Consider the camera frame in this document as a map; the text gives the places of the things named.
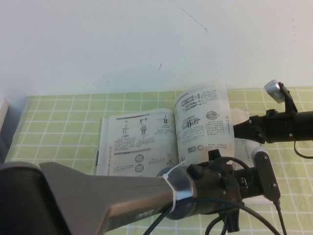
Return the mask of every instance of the white wall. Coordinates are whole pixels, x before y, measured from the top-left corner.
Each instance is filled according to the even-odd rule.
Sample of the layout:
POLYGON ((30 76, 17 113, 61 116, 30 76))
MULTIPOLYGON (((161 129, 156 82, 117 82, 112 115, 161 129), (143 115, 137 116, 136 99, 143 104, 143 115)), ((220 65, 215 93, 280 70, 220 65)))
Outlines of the white wall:
POLYGON ((313 85, 312 12, 311 0, 0 0, 0 94, 313 85))

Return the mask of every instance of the white cable tie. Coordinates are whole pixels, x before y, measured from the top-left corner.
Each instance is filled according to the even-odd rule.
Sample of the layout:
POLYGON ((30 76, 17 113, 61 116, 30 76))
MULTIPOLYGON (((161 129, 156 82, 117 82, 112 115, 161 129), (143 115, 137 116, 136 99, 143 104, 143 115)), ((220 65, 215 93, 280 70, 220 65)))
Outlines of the white cable tie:
POLYGON ((174 170, 175 168, 177 168, 180 165, 184 164, 185 161, 186 160, 182 161, 181 163, 179 163, 175 167, 171 168, 167 173, 162 175, 163 179, 166 181, 166 183, 170 186, 170 188, 173 191, 173 206, 172 206, 172 209, 171 209, 170 213, 175 209, 175 206, 176 206, 176 190, 174 189, 173 185, 168 181, 168 175, 172 172, 172 170, 174 170))

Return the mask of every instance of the book page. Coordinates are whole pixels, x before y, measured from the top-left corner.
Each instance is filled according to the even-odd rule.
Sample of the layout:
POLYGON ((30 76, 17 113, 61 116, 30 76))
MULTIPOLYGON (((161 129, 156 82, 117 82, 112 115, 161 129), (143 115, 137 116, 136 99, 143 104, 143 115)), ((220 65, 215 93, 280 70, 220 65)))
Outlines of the book page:
POLYGON ((179 161, 185 165, 208 161, 208 150, 234 156, 234 129, 224 84, 184 92, 175 104, 179 161))
POLYGON ((97 175, 156 177, 160 170, 177 163, 172 110, 103 118, 97 175))

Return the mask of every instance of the black cable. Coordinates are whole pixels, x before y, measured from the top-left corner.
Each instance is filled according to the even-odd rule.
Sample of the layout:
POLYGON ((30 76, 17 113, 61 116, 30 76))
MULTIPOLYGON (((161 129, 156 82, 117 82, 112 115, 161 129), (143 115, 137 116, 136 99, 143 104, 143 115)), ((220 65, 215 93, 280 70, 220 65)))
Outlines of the black cable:
POLYGON ((209 223, 209 225, 206 227, 206 230, 205 230, 205 234, 204 235, 209 235, 211 230, 213 229, 213 227, 222 220, 222 218, 219 216, 215 219, 213 219, 211 221, 211 223, 209 223))
POLYGON ((309 157, 309 156, 305 156, 305 155, 299 153, 298 150, 295 147, 295 143, 296 143, 296 141, 293 144, 293 149, 294 149, 294 152, 296 153, 296 155, 298 155, 301 158, 305 158, 305 159, 313 159, 313 156, 309 157))
MULTIPOLYGON (((218 202, 218 203, 228 204, 228 205, 231 205, 233 207, 237 207, 239 209, 242 209, 242 210, 248 212, 249 214, 251 214, 252 216, 257 218, 259 221, 261 221, 266 227, 268 227, 273 232, 273 234, 280 235, 279 232, 274 228, 274 226, 272 226, 260 214, 258 214, 254 210, 250 209, 249 207, 246 207, 246 206, 239 204, 239 203, 236 203, 236 202, 231 202, 231 201, 227 201, 227 200, 223 200, 223 199, 219 199, 219 198, 186 198, 186 199, 182 199, 182 200, 178 201, 176 203, 176 207, 179 207, 181 205, 185 205, 188 203, 194 203, 194 202, 218 202)), ((152 225, 150 225, 150 227, 146 230, 146 232, 143 235, 149 235, 153 231, 153 229, 161 222, 161 220, 170 213, 171 209, 172 209, 172 205, 170 205, 168 207, 168 209, 165 212, 163 212, 152 223, 152 225)))
POLYGON ((278 212, 278 216, 279 216, 279 221, 280 221, 280 224, 282 226, 282 229, 283 229, 283 234, 284 235, 287 235, 287 231, 286 231, 286 227, 285 227, 285 223, 284 223, 284 219, 283 219, 283 215, 282 215, 282 211, 280 209, 280 201, 278 200, 277 202, 273 202, 275 207, 276 207, 276 210, 278 212))
MULTIPOLYGON (((222 218, 219 216, 215 219, 213 219, 211 221, 211 223, 206 227, 206 230, 205 230, 205 235, 209 235, 211 230, 213 229, 213 227, 222 220, 222 218)), ((225 221, 224 221, 224 225, 223 225, 223 229, 221 231, 221 235, 225 235, 226 232, 227 232, 227 229, 228 229, 228 217, 226 216, 225 217, 225 221)))
POLYGON ((253 173, 252 173, 252 171, 251 171, 251 168, 250 168, 246 163, 244 163, 243 161, 241 161, 241 160, 239 160, 239 159, 237 159, 237 158, 232 158, 232 157, 219 157, 219 158, 217 158, 217 159, 215 159, 215 160, 213 161, 213 164, 216 164, 216 163, 218 163, 218 162, 220 162, 220 161, 226 161, 226 162, 228 162, 228 161, 233 161, 233 162, 238 163, 238 164, 241 165, 241 166, 249 173, 249 175, 250 175, 250 180, 249 180, 249 182, 248 182, 247 184, 248 184, 248 185, 251 185, 251 184, 253 183, 253 173))
POLYGON ((224 225, 223 225, 223 229, 221 232, 221 235, 225 235, 228 229, 228 217, 225 217, 225 221, 224 221, 224 225))

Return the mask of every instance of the green checkered tablecloth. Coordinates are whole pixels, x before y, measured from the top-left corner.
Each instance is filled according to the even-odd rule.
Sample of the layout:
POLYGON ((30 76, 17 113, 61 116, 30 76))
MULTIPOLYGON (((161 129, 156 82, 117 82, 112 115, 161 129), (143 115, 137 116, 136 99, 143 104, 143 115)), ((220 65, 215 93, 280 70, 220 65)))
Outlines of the green checkered tablecloth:
MULTIPOLYGON (((313 110, 313 87, 289 88, 300 112, 313 110)), ((23 161, 38 165, 58 162, 87 174, 95 173, 95 158, 101 118, 154 108, 173 109, 181 92, 84 94, 30 96, 15 132, 6 162, 23 161)), ((229 90, 232 108, 264 115, 266 109, 284 110, 264 89, 229 90)), ((298 149, 313 155, 313 144, 299 142, 298 149)), ((313 235, 313 160, 293 152, 293 143, 265 144, 282 193, 281 208, 289 235, 313 235)), ((254 210, 281 231, 274 206, 253 206, 254 210)), ((216 216, 196 215, 173 221, 164 219, 153 235, 204 235, 216 216)), ((109 235, 142 234, 156 216, 124 226, 109 235)), ((269 230, 246 212, 240 213, 241 235, 267 235, 269 230)), ((212 231, 220 234, 222 223, 212 231)))

